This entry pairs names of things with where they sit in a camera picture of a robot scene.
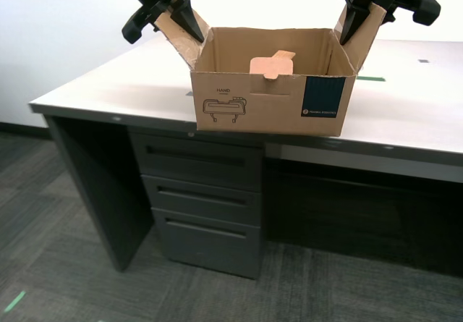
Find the dark blue label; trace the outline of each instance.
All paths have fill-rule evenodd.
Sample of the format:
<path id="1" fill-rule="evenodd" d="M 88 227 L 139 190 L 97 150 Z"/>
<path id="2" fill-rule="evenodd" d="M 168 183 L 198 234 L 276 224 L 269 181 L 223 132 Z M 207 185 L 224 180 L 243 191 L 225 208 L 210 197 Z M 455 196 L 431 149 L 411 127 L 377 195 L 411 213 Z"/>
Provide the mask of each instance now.
<path id="1" fill-rule="evenodd" d="M 336 118 L 345 77 L 307 77 L 301 116 Z"/>

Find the gray metal desk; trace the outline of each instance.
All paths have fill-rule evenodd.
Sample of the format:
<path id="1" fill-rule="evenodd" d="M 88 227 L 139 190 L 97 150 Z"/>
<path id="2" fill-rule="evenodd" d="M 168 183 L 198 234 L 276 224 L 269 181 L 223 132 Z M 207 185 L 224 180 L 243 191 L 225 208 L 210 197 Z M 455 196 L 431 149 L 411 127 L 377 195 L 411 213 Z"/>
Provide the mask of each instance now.
<path id="1" fill-rule="evenodd" d="M 461 43 L 377 41 L 341 137 L 197 132 L 187 65 L 163 37 L 33 101 L 116 268 L 129 264 L 153 219 L 131 131 L 265 148 L 274 158 L 463 182 Z"/>

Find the printed hand diagram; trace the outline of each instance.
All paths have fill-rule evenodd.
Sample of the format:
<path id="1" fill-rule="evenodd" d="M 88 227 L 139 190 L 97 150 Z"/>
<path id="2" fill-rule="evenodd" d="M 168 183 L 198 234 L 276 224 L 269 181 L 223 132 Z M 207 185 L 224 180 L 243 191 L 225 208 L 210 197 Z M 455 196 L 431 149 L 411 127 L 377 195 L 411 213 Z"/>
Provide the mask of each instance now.
<path id="1" fill-rule="evenodd" d="M 246 114 L 246 99 L 233 97 L 230 101 L 219 101 L 217 99 L 206 99 L 203 103 L 203 112 L 210 114 L 212 119 L 217 122 L 216 114 L 231 114 L 234 116 L 231 122 L 236 123 L 238 116 Z"/>

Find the white wall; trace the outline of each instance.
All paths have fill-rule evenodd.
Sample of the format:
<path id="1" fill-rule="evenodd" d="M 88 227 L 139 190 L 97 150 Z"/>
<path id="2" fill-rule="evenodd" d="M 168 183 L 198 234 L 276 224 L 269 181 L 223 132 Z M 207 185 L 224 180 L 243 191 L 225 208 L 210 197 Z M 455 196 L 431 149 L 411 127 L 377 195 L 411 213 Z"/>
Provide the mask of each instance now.
<path id="1" fill-rule="evenodd" d="M 133 48 L 121 29 L 139 6 L 137 0 L 0 0 L 0 122 L 45 126 L 27 103 Z"/>
<path id="2" fill-rule="evenodd" d="M 379 38 L 463 41 L 455 17 L 458 0 L 432 27 L 399 10 Z M 343 0 L 193 0 L 210 25 L 333 27 Z M 73 80 L 132 48 L 120 30 L 139 7 L 136 0 L 0 0 L 0 122 L 44 126 L 28 101 Z M 143 41 L 154 34 L 147 28 Z"/>

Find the desk drawer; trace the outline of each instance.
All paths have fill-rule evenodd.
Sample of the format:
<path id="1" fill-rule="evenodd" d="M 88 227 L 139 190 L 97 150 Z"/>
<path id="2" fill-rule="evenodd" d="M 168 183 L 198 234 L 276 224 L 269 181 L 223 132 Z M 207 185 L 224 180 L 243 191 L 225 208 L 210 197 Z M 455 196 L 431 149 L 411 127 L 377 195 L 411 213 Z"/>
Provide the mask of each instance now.
<path id="1" fill-rule="evenodd" d="M 260 193 L 143 175 L 153 208 L 227 222 L 260 225 Z"/>
<path id="2" fill-rule="evenodd" d="M 260 228 L 154 210 L 164 255 L 172 260 L 256 279 Z"/>
<path id="3" fill-rule="evenodd" d="M 263 150 L 131 134 L 143 174 L 260 191 Z"/>

